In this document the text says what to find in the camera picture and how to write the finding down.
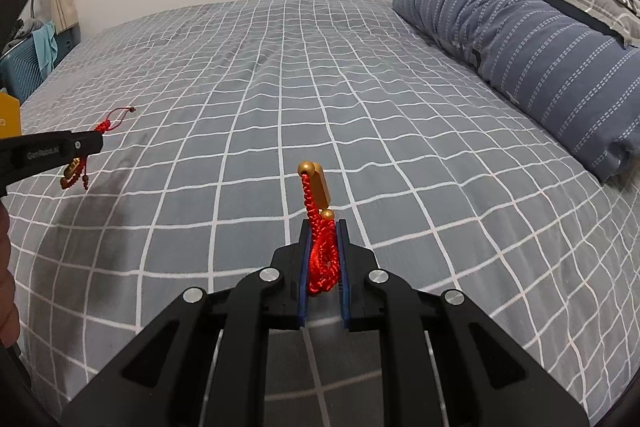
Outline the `left hand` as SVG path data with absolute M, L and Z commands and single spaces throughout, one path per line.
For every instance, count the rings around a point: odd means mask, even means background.
M 10 218 L 6 207 L 0 205 L 0 340 L 9 348 L 20 337 L 20 316 L 15 304 L 15 282 L 9 270 L 11 242 Z

